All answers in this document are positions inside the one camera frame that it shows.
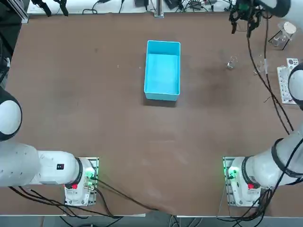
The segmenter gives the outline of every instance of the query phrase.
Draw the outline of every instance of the blue plastic bin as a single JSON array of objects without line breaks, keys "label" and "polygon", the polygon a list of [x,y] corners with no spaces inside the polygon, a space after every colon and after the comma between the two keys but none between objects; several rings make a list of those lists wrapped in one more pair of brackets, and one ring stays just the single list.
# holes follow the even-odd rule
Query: blue plastic bin
[{"label": "blue plastic bin", "polygon": [[178,42],[147,42],[144,92],[147,99],[176,101],[180,95]]}]

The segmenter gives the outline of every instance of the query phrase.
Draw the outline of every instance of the brown tabletop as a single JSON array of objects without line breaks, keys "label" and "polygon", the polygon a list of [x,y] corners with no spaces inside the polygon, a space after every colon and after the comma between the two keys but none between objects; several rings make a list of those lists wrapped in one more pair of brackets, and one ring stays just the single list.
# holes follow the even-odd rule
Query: brown tabletop
[{"label": "brown tabletop", "polygon": [[[277,22],[271,20],[269,35],[277,32]],[[286,135],[272,101],[264,103],[269,93],[253,74],[246,34],[232,35],[231,29],[226,13],[32,18],[20,31],[7,86],[23,108],[15,139],[37,149],[100,157],[103,180],[162,211],[217,215],[222,157],[257,154]],[[252,34],[255,56],[263,52],[264,32],[262,26]],[[276,68],[286,57],[300,57],[300,39],[284,51],[269,47],[269,75],[278,97]],[[148,40],[181,43],[175,105],[145,99]],[[227,70],[235,54],[239,62]],[[297,128],[303,113],[293,105],[285,109]],[[36,188],[63,198],[62,187]],[[102,191],[114,214],[147,211]],[[8,189],[0,192],[1,214],[62,214]],[[267,215],[302,217],[301,193],[301,185],[280,187]],[[101,199],[97,203],[91,209],[104,212]],[[225,202],[220,215],[228,215]]]}]

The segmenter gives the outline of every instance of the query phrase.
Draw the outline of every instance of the red button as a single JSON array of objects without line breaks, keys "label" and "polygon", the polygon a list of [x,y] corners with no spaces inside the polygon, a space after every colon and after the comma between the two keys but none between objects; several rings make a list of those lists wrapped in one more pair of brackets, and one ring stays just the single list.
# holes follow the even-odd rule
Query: red button
[{"label": "red button", "polygon": [[251,183],[249,183],[247,186],[248,186],[248,189],[253,189],[254,188],[254,185],[251,184]]}]

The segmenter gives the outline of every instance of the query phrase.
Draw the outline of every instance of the wire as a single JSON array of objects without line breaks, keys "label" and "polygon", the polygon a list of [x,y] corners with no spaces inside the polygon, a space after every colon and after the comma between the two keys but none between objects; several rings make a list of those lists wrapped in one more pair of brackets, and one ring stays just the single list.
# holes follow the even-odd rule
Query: wire
[{"label": "wire", "polygon": [[94,9],[94,7],[95,7],[98,3],[101,3],[101,2],[98,0],[98,1],[95,2],[95,4],[93,5],[93,7],[92,7],[91,9],[84,9],[84,10],[82,11],[82,15],[84,14],[85,11],[91,11],[92,14],[98,14],[98,11],[96,11],[96,10]]},{"label": "wire", "polygon": [[88,209],[84,209],[82,207],[78,207],[78,206],[71,206],[71,205],[66,205],[66,204],[62,204],[60,202],[57,202],[58,204],[60,205],[56,205],[56,204],[53,204],[53,203],[48,203],[48,202],[45,202],[45,201],[40,201],[40,200],[37,200],[37,199],[33,199],[32,197],[29,197],[29,196],[26,196],[24,194],[22,194],[21,192],[19,192],[17,189],[13,188],[13,187],[9,187],[12,191],[14,191],[15,193],[17,193],[18,195],[22,196],[23,198],[26,198],[28,200],[31,200],[31,201],[35,201],[35,202],[39,202],[39,203],[42,203],[42,204],[45,204],[45,205],[49,205],[49,206],[63,206],[63,207],[69,207],[69,208],[75,208],[75,209],[78,209],[78,210],[83,210],[83,211],[86,211],[86,212],[89,212],[89,213],[94,213],[94,214],[99,214],[99,215],[102,215],[102,216],[106,216],[106,217],[110,217],[109,215],[107,214],[103,214],[103,213],[100,213],[100,212],[96,212],[96,211],[93,211],[93,210],[88,210]]},{"label": "wire", "polygon": [[[108,224],[107,226],[104,226],[104,227],[110,227],[112,226],[113,224],[115,224],[116,222],[120,221],[123,217],[120,217],[119,219],[117,219],[116,221],[113,221],[112,223]],[[94,224],[83,224],[83,225],[80,225],[78,227],[90,227],[91,225],[93,225],[93,227],[98,227],[97,225],[94,225]]]},{"label": "wire", "polygon": [[208,0],[209,4],[210,4],[210,8],[212,9],[212,12],[214,11],[214,6],[213,4],[210,2],[210,0]]},{"label": "wire", "polygon": [[[266,14],[267,14],[267,16],[266,16],[266,35],[265,35],[265,43],[264,43],[264,59],[266,59],[266,48],[267,48],[267,38],[268,38],[268,19],[269,19],[269,17],[268,17],[268,12],[266,12]],[[273,94],[272,89],[271,89],[271,85],[270,85],[270,81],[269,81],[269,77],[268,77],[267,70],[266,70],[266,80],[267,80],[268,88],[270,89],[271,94]],[[274,99],[273,95],[271,95],[271,99],[273,100],[273,103],[274,103],[274,106],[275,106],[275,111],[276,111],[276,113],[277,113],[277,115],[278,115],[278,118],[279,118],[279,120],[280,120],[280,122],[281,122],[283,128],[285,129],[286,133],[289,135],[289,131],[288,131],[288,129],[286,128],[286,126],[285,126],[285,124],[284,124],[284,122],[283,122],[283,120],[282,120],[282,118],[281,118],[281,115],[280,115],[280,113],[279,113],[279,111],[278,111],[278,108],[277,108],[277,105],[276,105],[276,102],[275,102],[275,99]]]},{"label": "wire", "polygon": [[59,216],[59,218],[61,218],[62,221],[64,221],[69,227],[74,227],[74,226],[72,226],[70,223],[68,223],[66,220],[64,220],[64,218],[62,218],[61,216]]},{"label": "wire", "polygon": [[110,226],[112,226],[113,224],[115,224],[116,222],[120,221],[122,218],[123,218],[123,217],[120,217],[118,220],[113,221],[112,223],[110,223],[109,225],[104,226],[104,227],[110,227]]},{"label": "wire", "polygon": [[25,191],[25,190],[23,189],[23,187],[21,187],[21,186],[19,186],[19,188],[20,188],[21,191],[23,191],[26,195],[31,196],[31,197],[33,197],[33,198],[42,199],[42,200],[48,201],[48,202],[50,202],[50,203],[52,203],[52,204],[57,203],[57,204],[58,204],[57,208],[59,208],[60,210],[62,210],[63,213],[67,214],[67,215],[70,216],[70,217],[79,218],[79,219],[87,219],[87,218],[88,218],[88,217],[80,217],[80,216],[76,215],[70,208],[66,207],[66,209],[68,209],[68,210],[73,214],[73,216],[72,216],[72,215],[70,215],[69,213],[67,213],[64,209],[62,209],[62,208],[59,206],[59,205],[65,206],[65,204],[62,204],[62,203],[60,203],[60,202],[58,202],[58,201],[55,201],[55,200],[50,200],[50,199],[48,199],[48,198],[46,198],[46,197],[40,195],[39,193],[37,193],[35,190],[30,189],[33,193],[37,194],[38,196],[35,196],[35,195],[33,195],[33,194],[31,194],[31,193]]},{"label": "wire", "polygon": [[289,159],[288,159],[288,161],[287,161],[287,163],[286,163],[286,165],[285,165],[284,170],[282,171],[281,176],[279,177],[279,179],[278,179],[278,181],[277,181],[277,183],[276,183],[276,185],[275,185],[275,187],[274,187],[274,190],[272,191],[271,189],[267,189],[266,192],[263,194],[262,200],[261,200],[261,202],[260,202],[259,207],[257,208],[257,211],[255,211],[252,215],[250,215],[250,216],[248,216],[248,217],[245,217],[245,215],[246,215],[246,214],[249,212],[249,210],[252,208],[252,207],[250,207],[250,208],[249,208],[241,217],[239,217],[239,218],[232,217],[232,218],[234,218],[234,220],[224,220],[224,221],[236,221],[236,224],[234,224],[234,225],[232,226],[232,227],[235,227],[236,225],[239,225],[239,223],[240,223],[241,221],[251,221],[251,220],[254,220],[254,219],[256,219],[256,218],[258,218],[258,217],[261,216],[261,220],[260,220],[254,227],[258,226],[258,225],[261,223],[261,221],[263,220],[263,217],[264,217],[264,215],[265,215],[266,209],[267,209],[268,205],[270,204],[270,202],[271,202],[271,200],[272,200],[272,198],[273,198],[273,196],[274,196],[274,194],[275,194],[275,192],[276,192],[278,186],[280,185],[280,183],[281,183],[281,181],[282,181],[282,179],[283,179],[283,176],[284,176],[284,174],[286,173],[286,169],[288,168],[288,166],[289,166],[289,164],[290,164],[292,158],[294,157],[294,154],[296,153],[296,151],[298,150],[298,148],[299,148],[302,144],[303,144],[303,138],[302,138],[302,139],[299,141],[299,143],[295,146],[295,148],[293,149],[291,155],[289,156]]},{"label": "wire", "polygon": [[185,2],[185,0],[183,0],[183,1],[181,2],[181,4],[178,5],[178,8],[176,9],[175,13],[176,13],[178,10],[183,10],[183,9],[184,9],[184,7],[183,7],[183,3],[184,3],[184,2]]},{"label": "wire", "polygon": [[203,9],[205,9],[207,12],[208,12],[208,10],[207,10],[207,8],[205,8],[204,6],[201,6]]},{"label": "wire", "polygon": [[200,225],[200,223],[202,222],[202,219],[203,218],[201,218],[200,221],[194,227],[197,227],[198,225]]},{"label": "wire", "polygon": [[[251,19],[251,14],[252,14],[252,7],[250,8],[249,20]],[[287,120],[287,122],[288,122],[288,124],[289,124],[289,127],[290,127],[291,130],[293,131],[294,128],[293,128],[293,126],[292,126],[292,124],[291,124],[291,122],[290,122],[290,120],[289,120],[289,118],[288,118],[288,116],[287,116],[287,114],[286,114],[284,108],[281,106],[279,100],[277,99],[277,97],[275,96],[275,94],[272,92],[272,90],[267,86],[265,80],[262,78],[262,76],[260,75],[259,70],[257,69],[257,66],[256,66],[256,64],[255,64],[255,61],[254,61],[254,59],[253,59],[253,57],[252,57],[252,53],[251,53],[249,30],[250,30],[250,23],[249,23],[249,21],[248,21],[248,22],[247,22],[247,33],[248,33],[248,34],[247,34],[247,45],[248,45],[248,50],[249,50],[249,54],[250,54],[250,59],[251,59],[251,62],[252,62],[252,64],[253,64],[253,66],[254,66],[254,69],[255,69],[255,71],[257,72],[258,77],[259,77],[260,80],[262,81],[263,85],[264,85],[264,86],[266,87],[266,89],[270,92],[270,94],[271,94],[271,96],[273,97],[273,99],[277,102],[277,104],[278,104],[279,107],[281,108],[281,110],[282,110],[282,112],[283,112],[283,114],[284,114],[284,116],[285,116],[285,118],[286,118],[286,120]]]},{"label": "wire", "polygon": [[[190,222],[190,224],[188,225],[188,227],[191,227],[191,225],[194,223],[194,221],[195,221],[196,219],[197,219],[197,218],[194,218],[194,219]],[[202,222],[202,219],[203,219],[203,218],[201,218],[200,221],[198,221],[198,223],[197,223],[194,227],[197,227],[198,225],[200,225],[200,223]]]},{"label": "wire", "polygon": [[265,196],[266,196],[268,193],[271,193],[271,192],[272,192],[271,189],[267,189],[262,195],[260,195],[260,197],[259,197],[257,200],[255,200],[255,201],[253,202],[253,204],[250,206],[250,208],[249,208],[241,217],[230,217],[230,218],[232,218],[233,220],[225,220],[225,219],[221,219],[221,218],[217,218],[217,219],[218,219],[218,220],[221,220],[221,221],[226,221],[226,222],[235,222],[235,221],[236,221],[237,223],[238,223],[238,220],[240,220],[240,222],[241,222],[242,220],[244,220],[244,221],[253,220],[253,219],[257,218],[257,217],[255,217],[255,215],[257,215],[258,210],[255,211],[250,217],[245,217],[245,215],[247,215],[248,212],[249,212],[252,208],[254,208],[254,206],[255,206],[255,204],[256,204],[257,202],[259,202],[259,204],[261,204],[261,203],[263,202]]},{"label": "wire", "polygon": [[124,3],[124,0],[121,0],[121,6],[120,6],[120,9],[119,9],[119,13],[121,13],[121,9],[122,9],[123,3]]},{"label": "wire", "polygon": [[154,4],[153,4],[152,0],[151,0],[151,4],[152,4],[152,7],[153,7],[153,10],[155,10],[155,11],[156,11],[156,8],[155,8],[155,6],[154,6]]},{"label": "wire", "polygon": [[104,198],[103,194],[101,193],[101,191],[98,188],[96,188],[96,191],[101,196],[101,199],[102,199],[102,201],[104,203],[104,207],[105,207],[105,209],[107,211],[107,214],[110,215],[111,217],[114,217],[114,215],[109,211],[109,208],[107,206],[107,203],[106,203],[105,198]]},{"label": "wire", "polygon": [[173,217],[173,218],[174,218],[174,220],[176,221],[174,224],[176,224],[176,223],[177,223],[177,224],[178,224],[178,226],[180,227],[180,224],[179,224],[179,222],[178,222],[177,218],[175,217],[175,215],[173,215],[172,217]]},{"label": "wire", "polygon": [[104,185],[107,186],[108,188],[112,189],[113,191],[117,192],[118,194],[124,196],[125,198],[129,199],[130,201],[136,203],[137,205],[139,205],[139,206],[141,206],[141,207],[144,207],[144,208],[146,208],[146,209],[148,209],[148,210],[158,211],[158,209],[152,208],[152,207],[149,207],[149,206],[146,206],[146,205],[144,205],[144,204],[138,202],[137,200],[134,200],[133,198],[129,197],[128,195],[126,195],[126,194],[124,194],[124,193],[118,191],[117,189],[113,188],[113,187],[110,186],[109,184],[107,184],[107,183],[105,183],[105,182],[103,182],[103,181],[101,181],[101,180],[99,180],[99,179],[97,179],[97,178],[95,178],[95,177],[92,177],[91,179],[92,179],[92,180],[97,180],[97,181],[100,182],[101,184],[104,184]]},{"label": "wire", "polygon": [[170,227],[170,224],[171,224],[171,221],[172,221],[172,217],[173,217],[173,215],[171,215],[170,218],[169,218],[169,227]]}]

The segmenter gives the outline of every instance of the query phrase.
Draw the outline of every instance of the clear glass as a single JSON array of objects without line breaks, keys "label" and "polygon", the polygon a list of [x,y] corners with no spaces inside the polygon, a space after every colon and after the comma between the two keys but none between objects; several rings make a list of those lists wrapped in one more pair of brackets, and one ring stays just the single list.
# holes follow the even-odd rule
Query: clear glass
[{"label": "clear glass", "polygon": [[262,54],[259,54],[255,59],[255,64],[257,67],[257,70],[260,74],[265,72],[265,66],[264,66],[264,57]]},{"label": "clear glass", "polygon": [[280,45],[283,45],[287,41],[287,36],[284,33],[277,34],[272,40],[271,43],[274,47],[278,47]]},{"label": "clear glass", "polygon": [[237,56],[232,56],[229,62],[227,63],[227,68],[232,70],[236,66],[237,62],[238,62]]}]

